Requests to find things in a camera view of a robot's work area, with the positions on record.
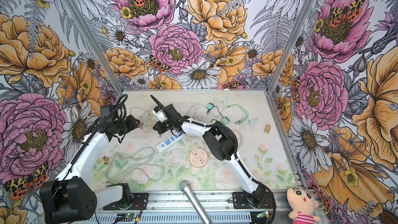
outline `silver microphone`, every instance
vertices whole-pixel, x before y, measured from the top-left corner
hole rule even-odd
[[[189,186],[189,182],[184,180],[180,183],[181,191],[188,197],[189,201],[192,203],[193,207],[195,208],[196,212],[202,219],[204,224],[210,224],[211,220],[209,216],[206,214],[205,210],[203,209],[202,205],[196,198],[195,194],[193,193],[191,187]]]

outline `power strip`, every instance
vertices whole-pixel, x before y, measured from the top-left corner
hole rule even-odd
[[[177,143],[183,136],[184,135],[182,135],[181,132],[177,132],[177,133],[175,133],[175,135],[172,135],[172,136],[168,137],[166,140],[160,142],[156,146],[158,152],[164,152],[164,151],[168,150],[175,143]]]

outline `white cable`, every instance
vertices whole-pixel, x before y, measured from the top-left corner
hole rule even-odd
[[[146,156],[143,156],[143,157],[141,157],[141,158],[135,158],[135,155],[136,155],[137,153],[139,153],[139,152],[141,152],[141,151],[143,151],[143,150],[145,150],[145,149],[151,149],[151,150],[152,150],[152,153],[151,153],[151,154],[148,154],[148,155],[146,155]],[[122,160],[119,160],[119,161],[115,162],[115,159],[117,158],[118,155],[122,155],[122,156],[124,156],[125,158],[122,159]],[[108,168],[107,168],[106,171],[105,171],[105,178],[106,178],[107,180],[109,180],[109,181],[118,181],[118,182],[120,182],[120,181],[123,180],[125,177],[127,177],[127,175],[129,175],[131,172],[133,172],[134,170],[137,170],[137,169],[138,169],[138,170],[141,170],[141,171],[145,174],[145,176],[146,176],[150,181],[157,182],[157,181],[159,181],[159,180],[161,180],[161,179],[163,178],[163,176],[164,176],[164,168],[163,168],[162,166],[158,165],[158,164],[148,163],[149,161],[152,160],[152,158],[153,158],[154,155],[155,155],[155,149],[152,148],[152,147],[149,147],[149,146],[139,149],[137,152],[135,152],[134,154],[132,154],[132,155],[130,155],[130,156],[129,156],[129,154],[126,154],[126,153],[116,152],[116,153],[113,155],[112,161],[109,163],[109,166],[108,166]],[[127,167],[126,169],[122,170],[121,172],[117,173],[117,175],[114,176],[114,177],[110,177],[110,176],[109,176],[109,169],[110,169],[111,167],[115,166],[116,164],[122,163],[122,162],[124,162],[124,161],[126,161],[126,160],[140,161],[140,160],[143,160],[143,159],[146,159],[146,161],[145,161],[145,162],[142,162],[142,163],[135,163],[135,164],[133,164],[133,165]],[[161,175],[158,179],[152,179],[152,178],[150,178],[150,177],[147,175],[147,173],[146,173],[142,168],[140,168],[140,166],[144,166],[144,165],[156,166],[156,167],[161,168],[161,170],[162,170],[162,175]]]

